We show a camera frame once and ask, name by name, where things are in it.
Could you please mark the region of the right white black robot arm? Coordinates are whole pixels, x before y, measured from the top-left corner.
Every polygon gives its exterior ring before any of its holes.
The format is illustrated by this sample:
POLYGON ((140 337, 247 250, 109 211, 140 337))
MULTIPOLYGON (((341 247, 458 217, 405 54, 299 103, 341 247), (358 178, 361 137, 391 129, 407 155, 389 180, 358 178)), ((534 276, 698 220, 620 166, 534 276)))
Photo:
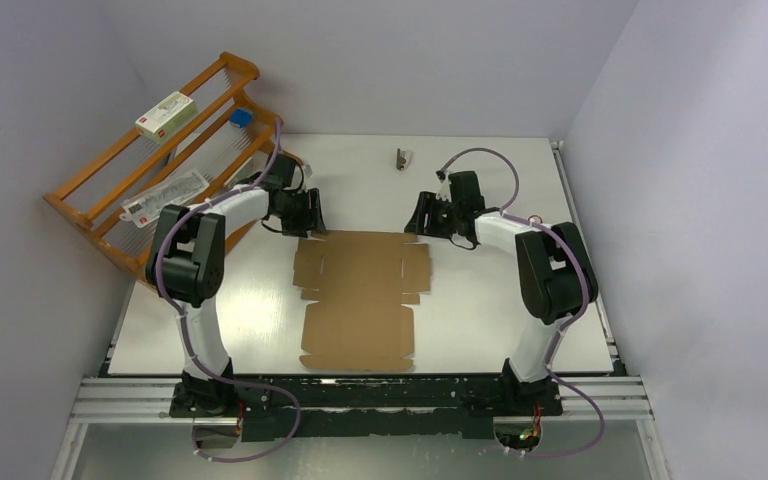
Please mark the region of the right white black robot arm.
POLYGON ((473 171, 436 173, 438 193, 420 193, 405 230, 426 237, 466 240, 466 249, 490 246, 511 254, 522 302, 532 320, 503 364, 502 406, 522 414, 550 389, 552 363, 570 326, 598 295, 598 283, 571 222, 548 226, 486 205, 473 171))

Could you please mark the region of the brown cardboard box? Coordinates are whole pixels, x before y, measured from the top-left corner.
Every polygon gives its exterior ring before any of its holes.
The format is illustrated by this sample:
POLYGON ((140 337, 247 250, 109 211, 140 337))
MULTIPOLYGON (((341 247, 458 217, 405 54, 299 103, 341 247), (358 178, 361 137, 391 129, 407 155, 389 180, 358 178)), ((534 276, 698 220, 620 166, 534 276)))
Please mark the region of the brown cardboard box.
POLYGON ((413 369, 413 308, 431 290, 428 244, 408 233, 331 231, 299 240, 293 268, 307 303, 299 358, 306 369, 413 369))

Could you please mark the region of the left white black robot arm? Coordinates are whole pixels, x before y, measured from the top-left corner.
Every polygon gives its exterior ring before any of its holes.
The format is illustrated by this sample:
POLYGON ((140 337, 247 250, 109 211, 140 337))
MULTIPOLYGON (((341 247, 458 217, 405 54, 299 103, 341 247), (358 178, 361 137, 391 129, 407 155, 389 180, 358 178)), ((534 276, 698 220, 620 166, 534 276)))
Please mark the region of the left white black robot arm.
POLYGON ((232 359, 222 341, 216 296, 230 234, 276 217, 280 234, 304 238, 326 230, 309 164, 277 153, 264 168, 214 198, 171 203, 160 212, 145 278, 176 314, 185 363, 170 411, 221 416, 244 406, 232 359))

